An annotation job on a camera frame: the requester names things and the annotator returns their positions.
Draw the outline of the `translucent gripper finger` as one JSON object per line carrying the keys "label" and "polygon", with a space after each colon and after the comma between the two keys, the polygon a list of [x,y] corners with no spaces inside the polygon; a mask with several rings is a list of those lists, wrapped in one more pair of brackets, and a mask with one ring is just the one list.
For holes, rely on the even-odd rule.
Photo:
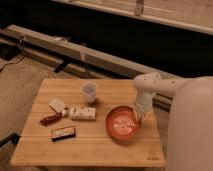
{"label": "translucent gripper finger", "polygon": [[137,122],[143,121],[146,118],[146,113],[135,111],[135,118]]}

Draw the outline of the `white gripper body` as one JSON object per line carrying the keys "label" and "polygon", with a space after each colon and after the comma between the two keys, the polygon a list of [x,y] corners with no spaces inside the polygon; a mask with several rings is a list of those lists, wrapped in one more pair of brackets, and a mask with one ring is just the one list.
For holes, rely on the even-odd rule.
{"label": "white gripper body", "polygon": [[138,92],[134,102],[134,108],[139,113],[151,110],[154,94],[152,92]]}

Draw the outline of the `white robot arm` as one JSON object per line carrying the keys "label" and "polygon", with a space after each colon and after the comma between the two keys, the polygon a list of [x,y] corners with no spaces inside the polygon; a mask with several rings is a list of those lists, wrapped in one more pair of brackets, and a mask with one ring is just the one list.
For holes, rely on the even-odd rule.
{"label": "white robot arm", "polygon": [[154,72],[136,76],[133,85],[137,117],[156,93],[173,97],[165,171],[213,171],[213,76],[163,79]]}

